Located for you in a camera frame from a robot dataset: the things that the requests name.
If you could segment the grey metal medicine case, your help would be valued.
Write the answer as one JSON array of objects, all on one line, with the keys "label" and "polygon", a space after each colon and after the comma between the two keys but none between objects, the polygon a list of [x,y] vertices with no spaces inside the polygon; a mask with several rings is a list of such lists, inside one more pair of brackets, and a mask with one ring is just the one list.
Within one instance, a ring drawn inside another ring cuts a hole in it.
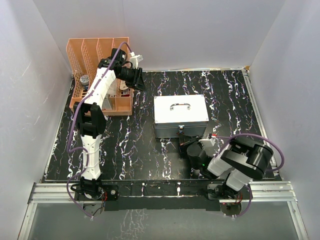
[{"label": "grey metal medicine case", "polygon": [[155,96],[153,102],[157,139],[204,135],[209,115],[203,94]]}]

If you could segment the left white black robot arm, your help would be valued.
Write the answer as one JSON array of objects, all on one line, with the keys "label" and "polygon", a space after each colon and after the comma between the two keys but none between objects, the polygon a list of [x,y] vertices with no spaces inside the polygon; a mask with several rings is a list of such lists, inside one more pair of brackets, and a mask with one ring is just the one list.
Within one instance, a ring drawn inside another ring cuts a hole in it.
[{"label": "left white black robot arm", "polygon": [[144,91],[143,69],[138,67],[143,56],[114,48],[111,56],[100,60],[95,78],[88,93],[75,106],[75,125],[82,142],[83,170],[80,175],[79,194],[97,200],[102,197],[104,188],[101,184],[100,140],[105,132],[106,119],[102,111],[104,99],[115,80],[125,82],[134,90]]}]

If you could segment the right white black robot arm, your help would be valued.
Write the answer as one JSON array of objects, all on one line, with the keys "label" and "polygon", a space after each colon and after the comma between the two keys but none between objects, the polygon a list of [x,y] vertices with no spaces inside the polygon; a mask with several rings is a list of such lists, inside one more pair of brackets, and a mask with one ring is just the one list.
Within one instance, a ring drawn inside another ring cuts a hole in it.
[{"label": "right white black robot arm", "polygon": [[210,198],[236,198],[242,188],[253,180],[261,180],[267,171],[274,151],[264,143],[238,135],[227,140],[214,155],[216,138],[179,134],[179,149],[195,170],[209,180],[229,171],[223,184],[207,189]]}]

